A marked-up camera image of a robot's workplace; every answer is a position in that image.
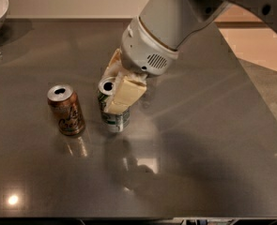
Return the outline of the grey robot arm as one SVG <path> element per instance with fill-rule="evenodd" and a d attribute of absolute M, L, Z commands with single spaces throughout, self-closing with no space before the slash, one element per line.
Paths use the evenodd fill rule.
<path fill-rule="evenodd" d="M 115 78 L 104 110 L 126 111 L 146 91 L 146 79 L 162 75 L 181 45 L 231 5 L 248 10 L 277 34 L 277 0 L 149 0 L 124 31 L 103 74 Z"/>

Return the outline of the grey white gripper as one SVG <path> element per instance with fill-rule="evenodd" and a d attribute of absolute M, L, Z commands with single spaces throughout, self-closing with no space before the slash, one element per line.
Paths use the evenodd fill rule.
<path fill-rule="evenodd" d="M 147 75 L 136 73 L 161 76 L 177 58 L 178 51 L 165 48 L 147 32 L 139 17 L 133 18 L 122 35 L 120 49 L 115 50 L 102 74 L 102 78 L 116 77 L 115 91 L 104 111 L 122 114 L 146 91 Z M 126 74 L 124 68 L 135 73 Z"/>

